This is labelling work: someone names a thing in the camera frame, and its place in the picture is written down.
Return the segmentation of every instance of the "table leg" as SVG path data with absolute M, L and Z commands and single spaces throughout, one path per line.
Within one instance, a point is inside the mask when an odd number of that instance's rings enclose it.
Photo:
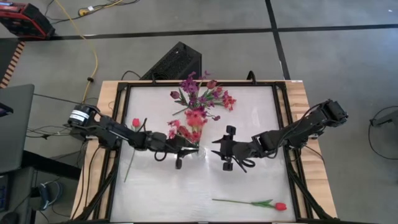
M 33 167 L 39 171 L 79 180 L 81 169 L 55 161 L 36 153 L 24 151 L 22 156 L 22 167 Z

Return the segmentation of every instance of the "red tulip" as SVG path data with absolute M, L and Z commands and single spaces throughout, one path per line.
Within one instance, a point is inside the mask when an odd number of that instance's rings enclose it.
M 171 96 L 173 99 L 179 99 L 179 98 L 180 98 L 180 93 L 177 92 L 177 91 L 171 91 L 170 96 Z
M 138 127 L 140 126 L 140 123 L 139 123 L 139 119 L 138 119 L 138 118 L 134 118 L 134 119 L 132 120 L 132 126 L 135 127 L 135 128 L 138 128 Z
M 278 202 L 275 204 L 275 209 L 278 211 L 284 211 L 286 210 L 286 204 L 282 202 Z
M 214 89 L 214 87 L 216 87 L 216 85 L 217 85 L 217 81 L 212 80 L 212 81 L 208 82 L 206 86 L 209 90 L 212 90 L 212 89 Z

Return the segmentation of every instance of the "cylindrical motor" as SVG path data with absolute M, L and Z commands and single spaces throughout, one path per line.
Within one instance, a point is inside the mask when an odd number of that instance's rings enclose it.
M 69 116 L 68 124 L 70 126 L 86 126 L 89 117 L 95 116 L 96 111 L 93 108 L 90 108 L 86 105 L 76 105 L 72 111 L 72 114 Z

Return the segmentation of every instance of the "tulip stem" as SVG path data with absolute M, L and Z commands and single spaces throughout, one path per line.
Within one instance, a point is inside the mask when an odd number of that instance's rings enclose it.
M 182 109 L 182 110 L 180 110 L 180 111 L 178 111 L 178 112 L 175 112 L 175 113 L 173 114 L 173 116 L 174 116 L 174 115 L 177 115 L 177 114 L 179 114 L 179 113 L 181 113 L 181 112 L 183 112 L 183 111 L 185 111 L 186 109 L 189 109 L 189 108 L 187 107 L 187 108 L 184 108 L 184 109 Z
M 250 202 L 239 202 L 239 201 L 234 201 L 234 200 L 223 200 L 223 199 L 212 199 L 218 202 L 233 202 L 233 203 L 245 203 L 245 204 L 251 204 Z

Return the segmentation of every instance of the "flower bouquet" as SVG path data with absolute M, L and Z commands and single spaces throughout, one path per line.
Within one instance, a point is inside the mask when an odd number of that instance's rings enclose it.
M 206 91 L 199 96 L 201 84 L 210 74 L 205 71 L 205 75 L 199 83 L 192 78 L 195 74 L 195 72 L 189 74 L 188 78 L 181 82 L 178 91 L 170 93 L 170 96 L 175 99 L 174 102 L 185 106 L 184 109 L 173 115 L 184 112 L 187 125 L 182 125 L 179 120 L 170 121 L 168 124 L 171 127 L 169 131 L 170 139 L 174 138 L 175 135 L 180 135 L 198 146 L 203 127 L 208 122 L 208 118 L 214 121 L 221 118 L 220 115 L 211 114 L 209 110 L 215 106 L 224 106 L 227 110 L 232 111 L 236 100 L 228 94 L 228 90 L 217 86 L 215 80 L 209 81 L 206 85 Z

